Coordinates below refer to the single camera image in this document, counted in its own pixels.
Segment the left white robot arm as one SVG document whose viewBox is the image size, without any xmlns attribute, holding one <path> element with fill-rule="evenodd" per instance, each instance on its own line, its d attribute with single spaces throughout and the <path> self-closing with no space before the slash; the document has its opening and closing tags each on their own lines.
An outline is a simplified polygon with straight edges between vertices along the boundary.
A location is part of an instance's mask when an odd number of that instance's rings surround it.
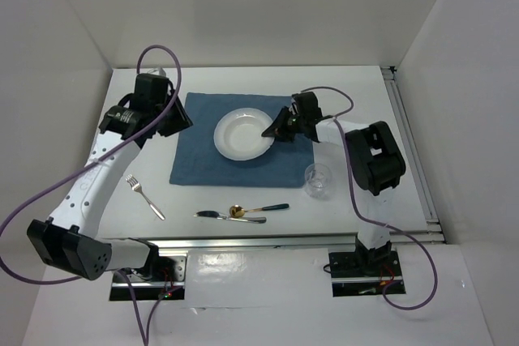
<svg viewBox="0 0 519 346">
<path fill-rule="evenodd" d="M 192 124 L 165 76 L 142 73 L 132 93 L 106 111 L 86 172 L 45 221 L 33 220 L 27 235 L 44 264 L 86 280 L 106 271 L 131 269 L 151 280 L 165 261 L 159 249 L 137 238 L 102 239 L 101 218 L 123 174 L 155 134 L 174 135 Z"/>
</svg>

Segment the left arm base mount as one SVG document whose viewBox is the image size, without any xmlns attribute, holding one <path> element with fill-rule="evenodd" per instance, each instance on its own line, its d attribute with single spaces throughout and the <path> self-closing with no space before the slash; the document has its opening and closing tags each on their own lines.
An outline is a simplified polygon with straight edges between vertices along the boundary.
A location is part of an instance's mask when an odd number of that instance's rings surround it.
<svg viewBox="0 0 519 346">
<path fill-rule="evenodd" d="M 187 252 L 160 250 L 152 264 L 141 268 L 131 267 L 129 261 L 115 259 L 109 262 L 113 272 L 110 283 L 109 301 L 130 301 L 130 281 L 137 301 L 156 301 L 166 294 L 165 299 L 181 301 L 185 297 Z"/>
</svg>

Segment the blue cloth napkin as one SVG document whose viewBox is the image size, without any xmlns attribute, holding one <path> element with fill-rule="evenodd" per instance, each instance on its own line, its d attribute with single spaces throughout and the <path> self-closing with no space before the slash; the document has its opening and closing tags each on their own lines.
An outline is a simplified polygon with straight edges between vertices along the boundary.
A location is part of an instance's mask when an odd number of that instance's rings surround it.
<svg viewBox="0 0 519 346">
<path fill-rule="evenodd" d="M 193 126 L 180 132 L 169 183 L 180 186 L 300 188 L 314 163 L 313 142 L 297 135 L 292 143 L 275 141 L 262 156 L 232 161 L 213 142 L 217 123 L 235 109 L 259 109 L 269 117 L 289 105 L 288 96 L 189 92 L 185 110 Z"/>
</svg>

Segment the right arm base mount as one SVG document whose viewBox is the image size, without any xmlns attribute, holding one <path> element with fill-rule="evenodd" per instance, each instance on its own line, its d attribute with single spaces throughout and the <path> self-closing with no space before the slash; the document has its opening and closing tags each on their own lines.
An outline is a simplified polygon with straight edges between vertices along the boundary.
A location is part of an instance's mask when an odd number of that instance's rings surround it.
<svg viewBox="0 0 519 346">
<path fill-rule="evenodd" d="M 353 252 L 332 252 L 323 271 L 331 276 L 334 297 L 366 297 L 381 295 L 388 285 L 387 295 L 406 294 L 400 259 L 393 250 L 380 263 L 361 268 Z"/>
</svg>

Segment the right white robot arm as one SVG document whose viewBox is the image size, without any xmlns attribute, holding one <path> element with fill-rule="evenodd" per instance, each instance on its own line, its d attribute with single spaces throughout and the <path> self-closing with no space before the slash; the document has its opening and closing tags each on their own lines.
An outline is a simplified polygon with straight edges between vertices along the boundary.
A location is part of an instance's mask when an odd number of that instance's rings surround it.
<svg viewBox="0 0 519 346">
<path fill-rule="evenodd" d="M 316 87 L 293 94 L 291 105 L 281 109 L 264 138 L 292 142 L 301 134 L 315 143 L 330 143 L 344 148 L 350 199 L 361 220 L 355 238 L 354 265 L 364 275 L 373 274 L 391 251 L 391 202 L 394 190 L 405 175 L 404 157 L 389 125 L 378 121 L 370 125 L 341 120 L 354 107 L 325 116 L 314 93 Z"/>
</svg>

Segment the white bowl plate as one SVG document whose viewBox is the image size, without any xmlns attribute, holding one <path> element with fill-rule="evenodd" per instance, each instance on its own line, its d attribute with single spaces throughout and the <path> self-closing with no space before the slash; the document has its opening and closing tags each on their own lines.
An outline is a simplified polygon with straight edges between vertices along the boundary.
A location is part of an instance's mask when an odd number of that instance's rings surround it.
<svg viewBox="0 0 519 346">
<path fill-rule="evenodd" d="M 274 138 L 263 137 L 272 119 L 263 111 L 253 108 L 236 109 L 217 123 L 213 142 L 217 151 L 229 160 L 254 160 L 267 152 Z"/>
</svg>

